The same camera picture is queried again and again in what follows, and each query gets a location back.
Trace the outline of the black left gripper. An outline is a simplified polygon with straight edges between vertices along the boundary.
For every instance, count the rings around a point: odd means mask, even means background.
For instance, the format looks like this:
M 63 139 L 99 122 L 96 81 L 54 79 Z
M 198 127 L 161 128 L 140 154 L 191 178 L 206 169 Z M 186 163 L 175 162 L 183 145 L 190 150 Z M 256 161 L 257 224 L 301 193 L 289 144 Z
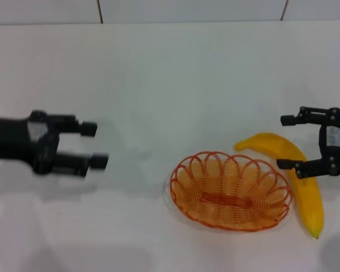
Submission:
M 85 177 L 88 170 L 106 169 L 108 154 L 57 154 L 59 131 L 94 137 L 97 123 L 79 122 L 75 115 L 62 115 L 56 129 L 49 116 L 40 111 L 23 119 L 0 118 L 0 159 L 25 162 L 38 175 L 52 172 L 55 157 L 56 174 Z

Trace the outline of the yellow banana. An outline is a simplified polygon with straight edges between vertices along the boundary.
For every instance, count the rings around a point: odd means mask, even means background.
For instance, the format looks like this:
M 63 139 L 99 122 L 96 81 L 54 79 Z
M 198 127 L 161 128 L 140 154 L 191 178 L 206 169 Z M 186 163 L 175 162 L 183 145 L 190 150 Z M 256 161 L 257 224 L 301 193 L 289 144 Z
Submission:
M 274 160 L 291 159 L 306 161 L 306 157 L 295 144 L 274 133 L 258 133 L 239 141 L 234 150 L 250 149 Z M 299 179 L 294 170 L 286 170 L 295 197 L 299 218 L 305 230 L 318 239 L 324 227 L 324 208 L 316 178 Z

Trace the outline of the orange woven plastic basket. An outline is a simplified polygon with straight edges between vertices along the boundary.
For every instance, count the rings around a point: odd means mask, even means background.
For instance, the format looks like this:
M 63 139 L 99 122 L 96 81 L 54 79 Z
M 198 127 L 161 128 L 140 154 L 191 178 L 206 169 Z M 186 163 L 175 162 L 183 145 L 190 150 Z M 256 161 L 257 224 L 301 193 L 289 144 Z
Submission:
M 182 159 L 171 174 L 169 192 L 187 218 L 227 231 L 271 229 L 292 202 L 287 179 L 270 163 L 217 151 Z

